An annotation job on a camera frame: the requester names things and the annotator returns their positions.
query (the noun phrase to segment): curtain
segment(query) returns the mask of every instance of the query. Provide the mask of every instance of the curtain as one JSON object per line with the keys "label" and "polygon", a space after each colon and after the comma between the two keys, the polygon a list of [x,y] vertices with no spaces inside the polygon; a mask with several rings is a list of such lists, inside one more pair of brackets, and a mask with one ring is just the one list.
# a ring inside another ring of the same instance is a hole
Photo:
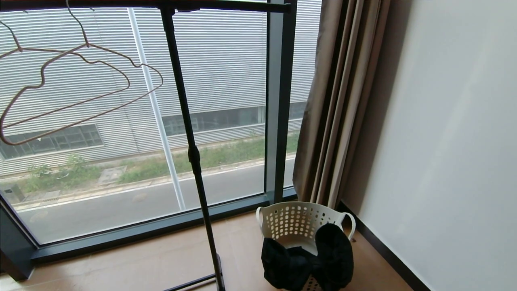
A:
{"label": "curtain", "polygon": [[323,0],[316,66],[293,184],[299,201],[335,208],[375,74],[390,0]]}

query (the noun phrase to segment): hanger hook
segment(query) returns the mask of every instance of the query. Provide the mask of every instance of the hanger hook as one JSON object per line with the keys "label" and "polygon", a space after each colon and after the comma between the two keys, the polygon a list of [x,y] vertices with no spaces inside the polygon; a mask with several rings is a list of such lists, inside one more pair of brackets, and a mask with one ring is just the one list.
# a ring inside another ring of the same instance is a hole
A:
{"label": "hanger hook", "polygon": [[66,1],[66,7],[68,9],[68,12],[70,13],[70,15],[72,15],[72,17],[77,21],[77,23],[81,26],[81,31],[83,32],[83,37],[84,37],[84,42],[86,43],[86,46],[87,47],[90,47],[90,43],[88,42],[88,38],[86,37],[86,32],[84,32],[84,27],[83,25],[81,24],[81,21],[79,21],[79,19],[77,19],[77,17],[75,17],[75,15],[72,13],[72,10],[70,10],[70,5],[68,5],[68,0],[65,0]]}
{"label": "hanger hook", "polygon": [[23,52],[22,46],[18,42],[18,39],[16,38],[16,35],[14,35],[14,31],[12,31],[12,29],[7,24],[5,24],[4,22],[0,21],[0,24],[2,24],[3,26],[7,27],[7,29],[11,32],[11,35],[12,35],[12,37],[14,39],[14,43],[16,43],[16,47],[18,48],[18,50],[20,52]]}

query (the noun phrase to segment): black garment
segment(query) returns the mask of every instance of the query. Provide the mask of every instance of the black garment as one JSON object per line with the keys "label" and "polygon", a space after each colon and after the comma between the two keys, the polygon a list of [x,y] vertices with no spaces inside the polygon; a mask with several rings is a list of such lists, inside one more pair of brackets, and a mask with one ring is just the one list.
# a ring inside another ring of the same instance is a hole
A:
{"label": "black garment", "polygon": [[313,276],[323,291],[338,291],[346,287],[354,273],[352,244],[335,224],[327,223],[316,232],[319,264]]}
{"label": "black garment", "polygon": [[262,245],[264,278],[277,289],[300,291],[311,273],[311,264],[305,257],[309,252],[284,246],[276,240],[265,238]]}
{"label": "black garment", "polygon": [[337,291],[352,280],[352,245],[343,231],[326,224],[315,236],[318,256],[298,246],[286,249],[274,239],[262,245],[264,278],[277,289],[299,291],[312,274],[323,291]]}

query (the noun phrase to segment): corrugated metal building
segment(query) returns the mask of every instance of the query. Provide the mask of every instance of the corrugated metal building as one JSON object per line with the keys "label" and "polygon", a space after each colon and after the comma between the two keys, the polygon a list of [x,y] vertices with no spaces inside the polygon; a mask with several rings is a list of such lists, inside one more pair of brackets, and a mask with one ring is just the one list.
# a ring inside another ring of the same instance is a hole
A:
{"label": "corrugated metal building", "polygon": [[[291,95],[290,129],[299,128],[314,73],[321,0],[299,0]],[[124,53],[138,62],[128,12],[120,8],[74,9],[91,43]],[[160,13],[136,8],[149,65],[164,77],[156,92],[172,148],[186,145],[183,120]],[[15,32],[20,44],[33,48],[69,50],[83,43],[78,24],[66,9],[4,12],[0,20]],[[174,16],[176,38],[196,140],[199,144],[264,133],[266,92],[266,14],[200,10]],[[0,25],[0,53],[15,48],[9,31]],[[107,60],[130,79],[131,87],[48,117],[10,127],[11,140],[22,140],[100,113],[146,92],[141,69],[115,54],[81,49],[89,60]],[[40,82],[41,65],[55,56],[17,52],[0,60],[0,108],[25,85]],[[154,85],[159,77],[153,74]],[[125,86],[125,79],[102,64],[87,65],[69,55],[45,70],[45,86],[28,90],[10,110],[6,123],[31,117]],[[0,143],[0,176],[27,171],[31,165],[57,166],[71,153],[87,161],[142,154],[162,148],[148,97],[79,126],[29,144]]]}

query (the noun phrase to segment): white plastic basket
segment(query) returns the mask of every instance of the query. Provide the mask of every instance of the white plastic basket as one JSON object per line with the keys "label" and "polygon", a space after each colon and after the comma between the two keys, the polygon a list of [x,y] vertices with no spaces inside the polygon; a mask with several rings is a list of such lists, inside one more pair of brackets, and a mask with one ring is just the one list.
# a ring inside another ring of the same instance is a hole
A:
{"label": "white plastic basket", "polygon": [[[333,223],[343,230],[341,224],[346,216],[352,220],[354,235],[356,222],[350,213],[341,213],[326,206],[308,202],[282,202],[268,207],[259,207],[256,211],[258,226],[262,236],[273,238],[285,248],[301,246],[304,250],[317,255],[314,236],[316,231],[327,223]],[[303,291],[321,291],[316,279],[309,276]]]}

